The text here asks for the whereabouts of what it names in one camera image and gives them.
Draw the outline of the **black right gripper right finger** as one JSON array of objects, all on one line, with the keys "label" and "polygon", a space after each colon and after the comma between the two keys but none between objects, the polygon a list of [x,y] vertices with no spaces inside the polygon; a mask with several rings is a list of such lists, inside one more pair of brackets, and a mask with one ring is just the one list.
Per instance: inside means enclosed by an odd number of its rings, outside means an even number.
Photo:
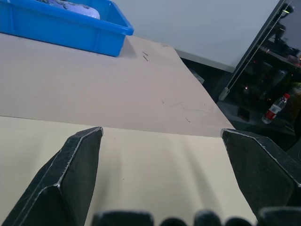
[{"label": "black right gripper right finger", "polygon": [[240,191],[253,214],[265,207],[301,205],[301,155],[282,150],[270,138],[222,129]]}]

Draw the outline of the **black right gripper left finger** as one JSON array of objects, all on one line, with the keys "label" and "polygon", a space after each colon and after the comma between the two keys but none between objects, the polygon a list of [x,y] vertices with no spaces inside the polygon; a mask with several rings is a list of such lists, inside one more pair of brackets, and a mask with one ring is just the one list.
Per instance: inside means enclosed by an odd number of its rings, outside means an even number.
[{"label": "black right gripper left finger", "polygon": [[83,226],[94,193],[102,136],[102,127],[70,136],[39,169],[3,225]]}]

